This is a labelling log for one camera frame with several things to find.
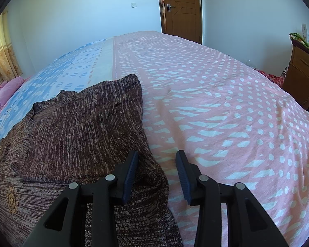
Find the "brown wooden desk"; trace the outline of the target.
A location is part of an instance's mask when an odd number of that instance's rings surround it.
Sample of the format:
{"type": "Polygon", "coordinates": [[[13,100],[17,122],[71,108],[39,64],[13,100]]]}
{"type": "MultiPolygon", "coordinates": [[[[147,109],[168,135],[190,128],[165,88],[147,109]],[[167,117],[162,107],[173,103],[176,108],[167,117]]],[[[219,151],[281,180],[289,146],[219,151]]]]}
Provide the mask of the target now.
{"type": "Polygon", "coordinates": [[[291,42],[293,49],[282,88],[309,110],[309,49],[297,40],[291,42]]]}

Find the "red patterned quilt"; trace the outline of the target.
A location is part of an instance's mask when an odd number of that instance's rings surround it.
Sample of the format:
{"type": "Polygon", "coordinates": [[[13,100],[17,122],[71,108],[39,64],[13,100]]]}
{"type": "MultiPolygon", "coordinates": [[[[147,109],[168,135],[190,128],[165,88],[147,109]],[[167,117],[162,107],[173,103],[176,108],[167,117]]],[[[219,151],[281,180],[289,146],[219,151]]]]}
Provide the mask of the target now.
{"type": "Polygon", "coordinates": [[[278,85],[280,88],[283,87],[284,81],[286,76],[284,74],[280,75],[280,76],[275,76],[273,74],[268,74],[265,71],[262,70],[257,70],[260,74],[262,74],[263,76],[265,76],[266,78],[268,78],[271,82],[275,83],[276,85],[278,85]]]}

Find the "pink pillow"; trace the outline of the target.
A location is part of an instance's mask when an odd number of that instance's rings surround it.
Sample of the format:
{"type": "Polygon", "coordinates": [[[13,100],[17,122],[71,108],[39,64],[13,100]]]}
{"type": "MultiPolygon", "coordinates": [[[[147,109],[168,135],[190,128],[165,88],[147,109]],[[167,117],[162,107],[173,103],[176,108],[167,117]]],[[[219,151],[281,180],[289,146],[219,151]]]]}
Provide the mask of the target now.
{"type": "Polygon", "coordinates": [[[18,76],[9,82],[5,81],[0,84],[0,111],[24,82],[25,80],[21,76],[18,76]]]}

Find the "green item on desk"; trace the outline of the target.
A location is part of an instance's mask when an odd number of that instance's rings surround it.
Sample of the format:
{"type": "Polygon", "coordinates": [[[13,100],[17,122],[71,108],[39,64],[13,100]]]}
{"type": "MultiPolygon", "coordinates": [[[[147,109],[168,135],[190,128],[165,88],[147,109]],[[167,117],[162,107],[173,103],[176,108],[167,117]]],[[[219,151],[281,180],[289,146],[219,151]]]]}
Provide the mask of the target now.
{"type": "Polygon", "coordinates": [[[291,33],[289,34],[289,36],[291,40],[297,40],[301,44],[303,44],[305,47],[309,48],[309,43],[305,39],[303,39],[303,37],[299,35],[298,33],[291,33]]]}

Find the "pink and blue bedsheet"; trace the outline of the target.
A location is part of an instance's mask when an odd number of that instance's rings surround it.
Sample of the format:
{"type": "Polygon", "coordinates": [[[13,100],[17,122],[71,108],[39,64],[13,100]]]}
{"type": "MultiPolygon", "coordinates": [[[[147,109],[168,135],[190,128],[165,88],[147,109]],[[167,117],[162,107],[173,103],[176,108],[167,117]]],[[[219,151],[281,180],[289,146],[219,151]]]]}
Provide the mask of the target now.
{"type": "Polygon", "coordinates": [[[199,208],[183,197],[175,156],[215,181],[244,183],[289,246],[309,238],[309,112],[258,71],[197,43],[135,32],[88,43],[30,77],[0,112],[0,141],[61,91],[133,74],[142,87],[148,146],[168,184],[182,246],[195,242],[199,208]]]}

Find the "brown wooden door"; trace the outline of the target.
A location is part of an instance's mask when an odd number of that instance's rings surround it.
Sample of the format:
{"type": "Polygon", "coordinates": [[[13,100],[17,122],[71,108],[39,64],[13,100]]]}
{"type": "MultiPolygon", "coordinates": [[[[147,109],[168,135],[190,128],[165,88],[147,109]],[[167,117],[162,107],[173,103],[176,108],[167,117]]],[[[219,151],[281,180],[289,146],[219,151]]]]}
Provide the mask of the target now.
{"type": "Polygon", "coordinates": [[[159,0],[159,10],[164,34],[202,43],[201,0],[159,0]],[[176,8],[167,12],[167,3],[176,8]]]}

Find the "white wall socket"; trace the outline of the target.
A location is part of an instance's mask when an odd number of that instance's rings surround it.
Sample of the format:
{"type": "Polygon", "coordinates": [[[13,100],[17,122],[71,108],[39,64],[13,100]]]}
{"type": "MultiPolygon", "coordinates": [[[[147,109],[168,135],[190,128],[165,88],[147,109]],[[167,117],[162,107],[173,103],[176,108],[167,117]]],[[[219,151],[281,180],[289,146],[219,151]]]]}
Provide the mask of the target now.
{"type": "Polygon", "coordinates": [[[307,41],[307,25],[305,23],[301,24],[301,30],[302,30],[302,37],[303,40],[307,41]]]}

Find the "beige patterned curtain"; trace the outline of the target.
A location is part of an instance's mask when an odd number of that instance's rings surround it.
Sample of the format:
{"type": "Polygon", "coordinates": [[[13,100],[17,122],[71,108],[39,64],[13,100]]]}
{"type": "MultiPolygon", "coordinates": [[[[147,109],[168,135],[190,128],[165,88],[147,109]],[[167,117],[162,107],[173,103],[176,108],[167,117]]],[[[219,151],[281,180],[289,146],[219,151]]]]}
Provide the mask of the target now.
{"type": "Polygon", "coordinates": [[[8,11],[0,15],[0,83],[22,75],[10,39],[8,11]]]}

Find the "brown knit sweater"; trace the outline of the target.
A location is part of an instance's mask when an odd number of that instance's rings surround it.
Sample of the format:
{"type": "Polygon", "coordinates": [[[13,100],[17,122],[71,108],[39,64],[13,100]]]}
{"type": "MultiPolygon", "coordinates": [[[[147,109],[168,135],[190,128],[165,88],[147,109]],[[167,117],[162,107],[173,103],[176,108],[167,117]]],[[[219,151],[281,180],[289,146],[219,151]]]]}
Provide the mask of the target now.
{"type": "Polygon", "coordinates": [[[138,153],[129,201],[115,206],[120,246],[182,246],[169,184],[148,146],[137,76],[105,81],[33,104],[0,141],[0,231],[21,246],[72,182],[94,183],[138,153]]]}

